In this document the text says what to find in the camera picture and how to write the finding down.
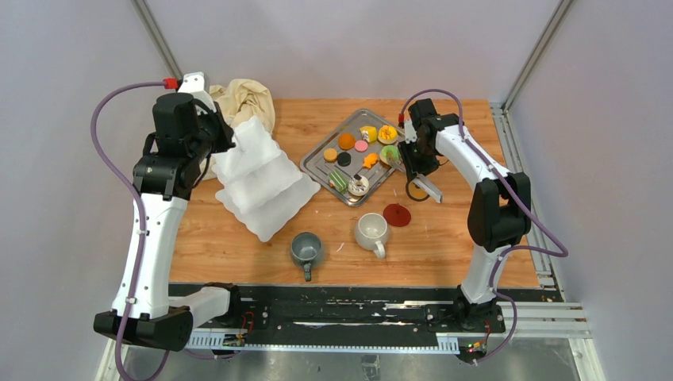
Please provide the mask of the green frosted donut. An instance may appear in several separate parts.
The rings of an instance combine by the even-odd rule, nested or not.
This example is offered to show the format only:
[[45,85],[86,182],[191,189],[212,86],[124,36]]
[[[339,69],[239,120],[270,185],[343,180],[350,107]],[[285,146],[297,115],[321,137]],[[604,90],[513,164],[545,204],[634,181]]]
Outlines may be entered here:
[[385,145],[379,153],[379,161],[385,165],[399,164],[401,162],[400,152],[395,145]]

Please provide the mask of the metal tongs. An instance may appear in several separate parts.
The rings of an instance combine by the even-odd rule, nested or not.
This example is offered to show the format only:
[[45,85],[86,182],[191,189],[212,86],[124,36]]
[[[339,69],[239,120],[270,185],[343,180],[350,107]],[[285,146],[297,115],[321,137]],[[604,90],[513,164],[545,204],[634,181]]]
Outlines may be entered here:
[[414,181],[419,187],[422,187],[429,194],[429,198],[433,199],[436,203],[443,202],[443,193],[424,175],[407,177],[402,161],[399,164],[391,164],[390,167],[392,167],[394,170],[400,171],[405,176],[406,183],[408,181]]

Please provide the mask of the white three-tier dessert stand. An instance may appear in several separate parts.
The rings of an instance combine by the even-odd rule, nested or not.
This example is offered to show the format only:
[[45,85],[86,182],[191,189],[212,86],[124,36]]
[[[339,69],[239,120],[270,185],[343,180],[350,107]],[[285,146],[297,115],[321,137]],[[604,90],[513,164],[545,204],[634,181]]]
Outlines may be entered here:
[[261,242],[269,241],[321,189],[254,116],[233,130],[234,148],[213,155],[215,198]]

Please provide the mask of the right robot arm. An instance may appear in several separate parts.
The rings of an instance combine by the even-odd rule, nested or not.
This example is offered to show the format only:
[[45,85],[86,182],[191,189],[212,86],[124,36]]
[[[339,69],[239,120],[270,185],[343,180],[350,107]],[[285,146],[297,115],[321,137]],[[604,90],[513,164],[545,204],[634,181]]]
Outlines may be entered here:
[[472,331],[497,315],[495,291],[505,251],[519,244],[531,228],[529,177],[499,164],[472,139],[461,114],[441,115],[429,98],[408,101],[398,125],[404,130],[398,150],[409,185],[441,201],[426,177],[439,168],[443,156],[473,191],[467,228],[474,251],[448,316],[460,329]]

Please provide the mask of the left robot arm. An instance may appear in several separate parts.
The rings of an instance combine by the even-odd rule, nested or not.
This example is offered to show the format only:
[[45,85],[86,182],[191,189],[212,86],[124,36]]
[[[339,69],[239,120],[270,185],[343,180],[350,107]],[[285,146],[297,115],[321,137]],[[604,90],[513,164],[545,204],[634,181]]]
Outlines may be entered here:
[[134,211],[125,273],[110,310],[94,316],[93,330],[125,344],[178,352],[193,329],[211,319],[225,328],[243,317],[240,290],[231,283],[207,283],[186,297],[169,300],[175,240],[200,163],[233,147],[233,131],[215,106],[188,93],[165,94],[152,108],[156,131],[147,136],[133,169],[133,193],[143,209]]

